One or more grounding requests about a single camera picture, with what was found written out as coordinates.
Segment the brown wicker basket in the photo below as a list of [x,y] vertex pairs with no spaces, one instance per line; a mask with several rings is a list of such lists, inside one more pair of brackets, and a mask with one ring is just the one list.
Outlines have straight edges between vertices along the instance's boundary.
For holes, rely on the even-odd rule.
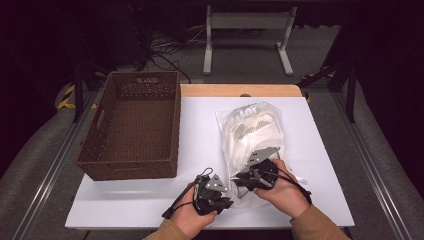
[[95,181],[177,175],[178,72],[113,72],[76,164]]

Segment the floor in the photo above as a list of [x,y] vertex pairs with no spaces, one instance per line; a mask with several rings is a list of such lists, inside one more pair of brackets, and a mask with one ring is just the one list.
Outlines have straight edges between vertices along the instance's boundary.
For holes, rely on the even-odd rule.
[[[164,56],[171,62],[178,61],[180,69],[193,83],[293,84],[305,74],[319,70],[338,30],[337,26],[293,29],[287,49],[294,70],[290,77],[284,74],[275,49],[276,39],[282,37],[275,31],[222,31],[214,35],[212,74],[209,76],[202,74],[203,37],[191,41],[173,55]],[[162,68],[170,67],[159,57],[155,62]],[[148,68],[158,69],[151,63]],[[182,82],[188,82],[184,75],[181,76]],[[355,221],[355,226],[348,229],[351,237],[422,239],[423,199],[384,138],[360,86],[356,89],[355,123],[352,124],[343,111],[345,89],[330,93],[325,87],[327,81],[322,79],[302,91],[310,95],[311,112],[344,187]],[[58,93],[58,101],[66,89],[64,86]],[[94,113],[90,102],[96,102],[98,94],[86,92],[85,99],[87,110],[81,121],[73,122],[74,109],[59,109],[22,148],[1,179],[0,239],[141,239],[150,233],[80,231],[64,227],[83,176],[74,161]],[[71,135],[73,141],[66,142]],[[258,233],[256,239],[265,236],[265,233]]]

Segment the gray carpet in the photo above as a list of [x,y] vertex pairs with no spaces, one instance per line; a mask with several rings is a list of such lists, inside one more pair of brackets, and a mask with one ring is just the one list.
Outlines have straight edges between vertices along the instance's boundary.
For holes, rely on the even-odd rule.
[[[224,31],[214,35],[212,74],[204,76],[204,44],[195,43],[178,53],[166,56],[179,61],[180,69],[193,82],[204,83],[297,83],[308,73],[319,70],[338,28],[304,28],[292,31],[288,56],[294,76],[284,74],[274,42],[281,38],[275,31],[264,31],[259,36],[247,36],[239,31]],[[156,62],[164,68],[169,64],[160,58]],[[150,70],[158,69],[153,64]],[[320,80],[315,86],[324,86]],[[324,88],[304,89],[311,95],[310,108],[326,146],[337,177],[345,188],[344,194],[355,221],[349,228],[353,239],[397,239],[374,188],[364,170],[361,155],[355,146],[343,114],[332,94]],[[28,206],[36,194],[68,130],[74,110],[60,109],[28,141],[0,181],[0,239],[11,239]],[[141,239],[146,231],[79,231],[64,227],[72,199],[83,173],[74,161],[80,149],[90,118],[83,124],[71,146],[60,175],[27,239]],[[392,194],[411,239],[424,236],[424,203],[409,182],[384,138],[358,86],[355,102],[355,126],[375,160],[384,183]]]

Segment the white tabletop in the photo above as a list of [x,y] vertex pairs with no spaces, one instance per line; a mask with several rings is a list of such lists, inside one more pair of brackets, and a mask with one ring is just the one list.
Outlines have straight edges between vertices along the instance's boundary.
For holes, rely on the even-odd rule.
[[[256,102],[281,110],[285,153],[293,172],[308,181],[312,201],[338,226],[354,222],[308,104],[303,97],[183,97],[178,173],[172,179],[81,182],[65,226],[78,229],[154,229],[162,213],[196,175],[207,167],[228,181],[215,112]],[[207,228],[274,229],[291,227],[290,217],[267,204],[224,210]]]

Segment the person's left hand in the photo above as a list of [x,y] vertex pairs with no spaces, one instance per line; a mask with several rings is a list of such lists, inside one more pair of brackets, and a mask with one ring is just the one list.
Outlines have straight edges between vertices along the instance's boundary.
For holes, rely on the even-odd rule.
[[215,217],[218,214],[216,211],[213,211],[207,215],[200,216],[191,203],[193,202],[193,196],[194,187],[188,190],[176,206],[178,207],[184,203],[189,204],[179,207],[171,216],[171,221],[189,238],[196,237],[204,227],[215,220]]

